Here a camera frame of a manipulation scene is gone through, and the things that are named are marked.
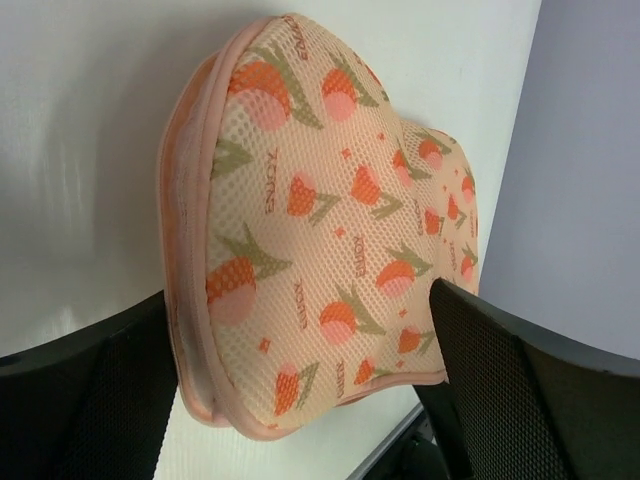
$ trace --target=mesh laundry bag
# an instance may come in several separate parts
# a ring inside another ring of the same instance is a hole
[[[477,289],[469,165],[312,20],[257,21],[204,61],[167,128],[158,199],[199,421],[271,440],[445,378],[428,293],[440,276]]]

